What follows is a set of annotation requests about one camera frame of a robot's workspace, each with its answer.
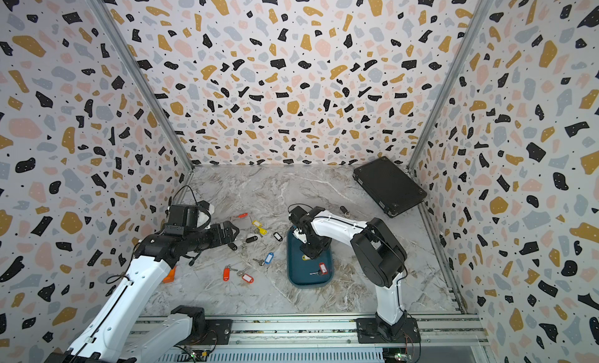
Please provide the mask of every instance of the metal frame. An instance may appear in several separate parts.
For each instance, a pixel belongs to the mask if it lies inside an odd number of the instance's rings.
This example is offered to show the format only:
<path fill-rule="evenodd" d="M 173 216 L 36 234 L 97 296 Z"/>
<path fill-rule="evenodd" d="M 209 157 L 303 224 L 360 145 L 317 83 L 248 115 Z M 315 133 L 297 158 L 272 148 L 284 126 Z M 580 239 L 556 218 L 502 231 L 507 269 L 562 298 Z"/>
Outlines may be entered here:
<path fill-rule="evenodd" d="M 418 142 L 416 143 L 416 148 L 412 152 L 412 157 L 410 157 L 410 161 L 408 163 L 408 169 L 412 170 L 416 167 L 416 162 L 420 157 L 420 154 L 423 152 L 426 143 L 428 142 L 426 139 L 432 132 L 432 128 L 435 126 L 437 119 L 441 115 L 441 109 L 445 105 L 445 101 L 449 97 L 451 90 L 453 89 L 453 84 L 458 78 L 458 74 L 460 74 L 460 70 L 464 66 L 466 62 L 466 57 L 470 52 L 472 47 L 472 43 L 474 43 L 477 35 L 479 34 L 480 27 L 483 25 L 485 21 L 486 15 L 489 12 L 490 5 L 493 0 L 479 0 L 476 5 L 475 13 L 472 16 L 472 21 L 470 21 L 470 25 L 468 25 L 468 30 L 466 30 L 466 34 L 464 35 L 464 40 L 460 45 L 460 49 L 458 50 L 455 59 L 453 60 L 451 67 L 449 68 L 449 72 L 447 72 L 447 77 L 445 81 L 441 85 L 441 91 L 435 100 L 435 103 L 432 106 L 431 114 L 428 116 L 426 123 L 424 124 L 424 128 L 420 134 L 420 138 L 418 138 Z"/>
<path fill-rule="evenodd" d="M 87 5 L 90 7 L 98 22 L 100 23 L 101 28 L 104 31 L 104 34 L 109 38 L 110 42 L 114 46 L 116 53 L 119 55 L 120 60 L 122 61 L 127 71 L 131 75 L 133 82 L 139 89 L 141 96 L 146 100 L 147 104 L 150 106 L 152 112 L 154 112 L 154 116 L 160 127 L 162 128 L 162 132 L 168 138 L 168 140 L 172 143 L 173 149 L 179 157 L 179 162 L 184 164 L 185 168 L 188 172 L 193 170 L 193 164 L 191 160 L 187 157 L 187 152 L 183 148 L 181 141 L 178 136 L 175 134 L 175 130 L 171 126 L 169 119 L 166 117 L 164 112 L 162 111 L 162 107 L 154 92 L 150 88 L 150 84 L 146 81 L 145 77 L 141 73 L 137 61 L 129 52 L 129 48 L 127 47 L 127 43 L 124 41 L 123 35 L 120 30 L 114 24 L 112 16 L 110 15 L 108 9 L 104 5 L 102 0 L 85 0 Z"/>

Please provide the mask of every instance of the orange key tag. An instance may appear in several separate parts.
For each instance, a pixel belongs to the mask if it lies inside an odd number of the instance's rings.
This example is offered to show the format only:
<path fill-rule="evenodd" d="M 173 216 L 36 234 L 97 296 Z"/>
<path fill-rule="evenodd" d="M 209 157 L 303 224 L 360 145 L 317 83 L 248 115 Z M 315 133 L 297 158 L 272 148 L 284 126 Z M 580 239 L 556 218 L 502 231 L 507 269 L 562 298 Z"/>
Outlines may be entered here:
<path fill-rule="evenodd" d="M 253 282 L 254 282 L 254 278 L 253 278 L 253 277 L 251 277 L 250 275 L 248 275 L 247 273 L 246 273 L 246 274 L 244 274 L 244 275 L 243 275 L 241 278 L 243 278 L 243 280 L 244 280 L 245 282 L 247 282 L 248 284 L 251 284 L 251 283 L 253 283 Z"/>

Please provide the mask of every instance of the terrazzo wallpaper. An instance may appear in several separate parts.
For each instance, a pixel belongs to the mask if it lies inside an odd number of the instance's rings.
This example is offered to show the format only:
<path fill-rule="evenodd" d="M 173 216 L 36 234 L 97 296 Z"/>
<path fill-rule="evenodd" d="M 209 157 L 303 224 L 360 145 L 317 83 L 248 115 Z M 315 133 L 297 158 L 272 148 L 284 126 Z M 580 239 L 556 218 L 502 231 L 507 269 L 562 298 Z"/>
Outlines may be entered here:
<path fill-rule="evenodd" d="M 599 361 L 599 0 L 494 0 L 415 172 L 500 362 Z"/>
<path fill-rule="evenodd" d="M 2 0 L 0 361 L 65 350 L 187 176 L 83 0 Z"/>
<path fill-rule="evenodd" d="M 407 162 L 478 0 L 104 0 L 195 164 Z"/>

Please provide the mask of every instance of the marble surface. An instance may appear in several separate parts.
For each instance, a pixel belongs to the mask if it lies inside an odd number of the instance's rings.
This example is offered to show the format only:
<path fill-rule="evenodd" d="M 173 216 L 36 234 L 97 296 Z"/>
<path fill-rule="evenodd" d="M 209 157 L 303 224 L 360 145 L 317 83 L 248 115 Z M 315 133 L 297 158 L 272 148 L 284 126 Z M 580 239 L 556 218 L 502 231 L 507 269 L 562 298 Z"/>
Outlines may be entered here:
<path fill-rule="evenodd" d="M 254 233 L 249 222 L 234 221 L 241 228 L 238 250 L 228 246 L 201 254 L 194 266 L 182 259 L 175 281 L 161 284 L 150 298 L 143 316 L 169 314 L 183 304 L 200 306 L 207 314 L 293 314 L 374 312 L 375 285 L 362 274 L 351 247 L 333 241 L 335 275 L 325 287 L 298 289 L 288 280 L 286 233 L 290 227 L 288 206 L 306 203 L 341 214 L 345 206 L 356 220 L 381 218 L 406 249 L 408 277 L 401 293 L 408 311 L 454 311 L 452 294 L 441 274 L 417 207 L 389 218 L 353 180 L 352 167 L 332 166 L 216 166 L 197 168 L 190 186 L 198 200 L 215 206 L 213 222 L 228 220 L 248 212 L 268 230 L 253 243 L 244 243 Z M 190 192 L 184 203 L 193 203 Z M 273 232 L 285 239 L 278 242 Z M 260 267 L 252 259 L 274 253 L 270 265 Z M 254 277 L 248 284 L 231 271 L 222 280 L 225 265 L 246 269 Z"/>

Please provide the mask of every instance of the blue tray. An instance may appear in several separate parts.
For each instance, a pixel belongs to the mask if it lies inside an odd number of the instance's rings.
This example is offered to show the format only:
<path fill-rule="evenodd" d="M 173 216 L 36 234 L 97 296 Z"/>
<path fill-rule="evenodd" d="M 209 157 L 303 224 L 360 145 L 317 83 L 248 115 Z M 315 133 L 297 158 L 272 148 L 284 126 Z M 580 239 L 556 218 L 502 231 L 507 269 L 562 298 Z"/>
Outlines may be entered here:
<path fill-rule="evenodd" d="M 323 251 L 318 258 L 304 261 L 302 259 L 304 253 L 300 249 L 302 242 L 294 237 L 294 229 L 295 227 L 291 227 L 287 233 L 287 275 L 289 281 L 300 289 L 325 286 L 333 279 L 331 248 L 329 247 L 326 251 Z M 323 276 L 310 275 L 310 273 L 317 272 L 320 269 L 320 263 L 325 263 L 328 273 Z"/>

